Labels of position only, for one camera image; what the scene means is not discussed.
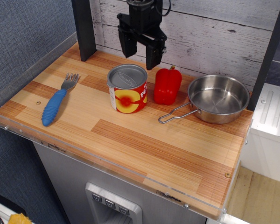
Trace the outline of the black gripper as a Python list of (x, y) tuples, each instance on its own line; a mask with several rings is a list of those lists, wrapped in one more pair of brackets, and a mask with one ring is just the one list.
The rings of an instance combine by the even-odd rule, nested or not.
[(137, 42), (146, 46), (146, 68), (152, 70), (161, 63), (166, 52), (167, 36), (160, 28), (162, 0), (128, 0), (129, 13), (119, 13), (118, 31), (122, 52), (126, 58), (137, 53)]

